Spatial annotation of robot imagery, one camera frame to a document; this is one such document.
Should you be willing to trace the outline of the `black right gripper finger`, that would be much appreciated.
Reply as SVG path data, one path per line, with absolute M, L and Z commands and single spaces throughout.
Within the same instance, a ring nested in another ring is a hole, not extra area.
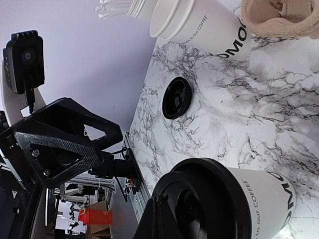
M 168 196 L 148 200 L 134 239 L 181 239 L 182 233 L 168 203 Z

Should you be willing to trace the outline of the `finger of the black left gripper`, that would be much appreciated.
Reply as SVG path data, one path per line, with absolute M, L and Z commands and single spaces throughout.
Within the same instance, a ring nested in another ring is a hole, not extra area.
M 85 125 L 98 129 L 105 134 L 93 140 L 100 150 L 122 141 L 118 124 L 90 112 L 71 98 L 60 98 L 50 103 L 37 110 L 32 119 L 85 140 L 89 140 L 89 137 L 84 135 Z

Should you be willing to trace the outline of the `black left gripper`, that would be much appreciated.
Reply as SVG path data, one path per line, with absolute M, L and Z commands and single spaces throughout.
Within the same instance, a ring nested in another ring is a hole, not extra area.
M 103 162 L 93 142 L 60 130 L 40 133 L 31 118 L 9 125 L 0 113 L 0 237 L 44 239 L 45 187 Z

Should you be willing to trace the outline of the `black plastic cup lid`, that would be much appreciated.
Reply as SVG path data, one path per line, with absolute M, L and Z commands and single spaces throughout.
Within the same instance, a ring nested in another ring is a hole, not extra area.
M 168 85 L 162 100 L 162 113 L 168 120 L 184 115 L 190 107 L 192 88 L 183 77 L 174 78 Z

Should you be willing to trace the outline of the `single white paper cup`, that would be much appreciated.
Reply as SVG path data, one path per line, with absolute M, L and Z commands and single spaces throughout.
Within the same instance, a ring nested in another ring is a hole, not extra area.
M 275 172 L 228 169 L 245 193 L 251 216 L 251 239 L 272 239 L 291 219 L 296 208 L 292 183 Z

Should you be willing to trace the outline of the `white paper cups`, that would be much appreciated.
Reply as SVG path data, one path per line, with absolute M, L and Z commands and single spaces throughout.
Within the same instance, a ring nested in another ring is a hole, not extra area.
M 245 59 L 251 32 L 218 0 L 159 0 L 150 35 L 185 44 L 225 59 Z

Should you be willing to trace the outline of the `brown cardboard cup carrier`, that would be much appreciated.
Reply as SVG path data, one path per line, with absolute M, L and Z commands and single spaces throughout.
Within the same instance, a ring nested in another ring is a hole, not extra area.
M 244 0 L 244 24 L 262 37 L 319 37 L 317 0 Z

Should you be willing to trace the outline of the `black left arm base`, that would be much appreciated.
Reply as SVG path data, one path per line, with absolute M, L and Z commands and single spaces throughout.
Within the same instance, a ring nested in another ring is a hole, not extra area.
M 127 148 L 123 147 L 114 153 L 102 151 L 102 163 L 90 169 L 89 174 L 102 179 L 130 178 L 133 164 L 125 159 L 126 150 Z M 130 186 L 131 181 L 127 181 L 125 188 L 130 189 Z

